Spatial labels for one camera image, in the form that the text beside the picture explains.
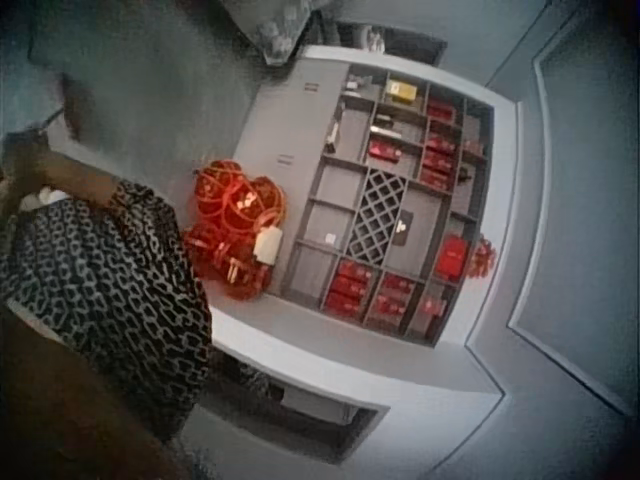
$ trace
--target person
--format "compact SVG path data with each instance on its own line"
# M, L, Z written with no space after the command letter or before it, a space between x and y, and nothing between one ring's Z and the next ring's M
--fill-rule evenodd
M160 444L168 442L193 408L212 354L207 299L173 209L146 187L51 151L37 130L10 134L3 146L0 401L5 416L16 410L33 415L30 405L46 410L42 385L30 385L43 382L34 376L48 375L58 382L44 380L50 390L73 384L67 388L82 392L90 384L87 389L109 397L111 410L130 412L142 430ZM45 186L68 198L18 212L25 196ZM16 358L31 357L15 339L46 345L39 350L66 358L59 362L66 367L51 371L44 361L18 375L28 362ZM83 381L65 378L65 369ZM91 372L97 377L89 381ZM22 396L13 395L16 389ZM85 403L95 398L87 396L89 390L81 395ZM45 394L55 399L54 392ZM64 403L59 402L60 415L73 416Z

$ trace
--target white tag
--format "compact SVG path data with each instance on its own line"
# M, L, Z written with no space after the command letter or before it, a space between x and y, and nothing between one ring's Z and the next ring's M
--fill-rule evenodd
M281 242L282 230L273 226L268 227L258 234L253 254L260 263L275 265Z

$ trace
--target woman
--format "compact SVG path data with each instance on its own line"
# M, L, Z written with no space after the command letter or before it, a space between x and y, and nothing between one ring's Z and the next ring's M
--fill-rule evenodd
M191 411L211 355L206 297L173 210L145 187L52 152L35 130L9 135L2 169L4 317L83 357L168 441ZM70 198L17 214L21 199L44 186Z

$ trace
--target leopard print blouse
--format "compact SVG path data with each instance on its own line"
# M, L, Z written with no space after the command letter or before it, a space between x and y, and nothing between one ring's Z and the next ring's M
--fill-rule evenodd
M208 376L211 316L173 209L123 181L109 208L66 199L0 232L0 301L84 356L161 440Z

